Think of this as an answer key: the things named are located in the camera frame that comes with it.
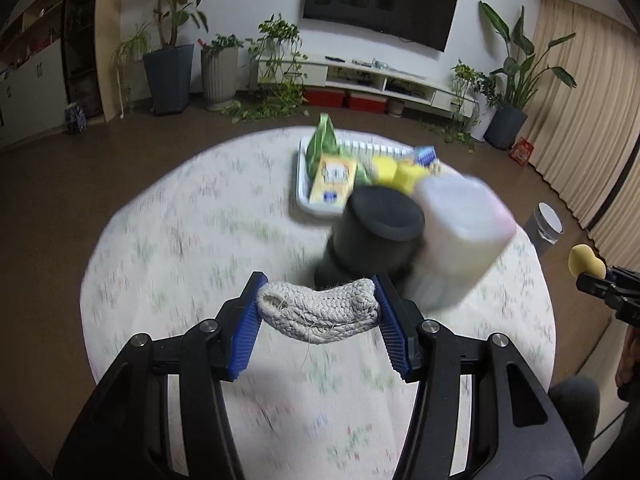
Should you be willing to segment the person's right hand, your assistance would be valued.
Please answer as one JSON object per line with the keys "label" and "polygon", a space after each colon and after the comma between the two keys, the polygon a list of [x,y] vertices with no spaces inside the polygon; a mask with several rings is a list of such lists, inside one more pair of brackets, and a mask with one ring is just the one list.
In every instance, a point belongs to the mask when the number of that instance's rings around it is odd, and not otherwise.
{"label": "person's right hand", "polygon": [[639,330],[629,326],[615,374],[617,396],[621,401],[632,402],[639,397],[639,360]]}

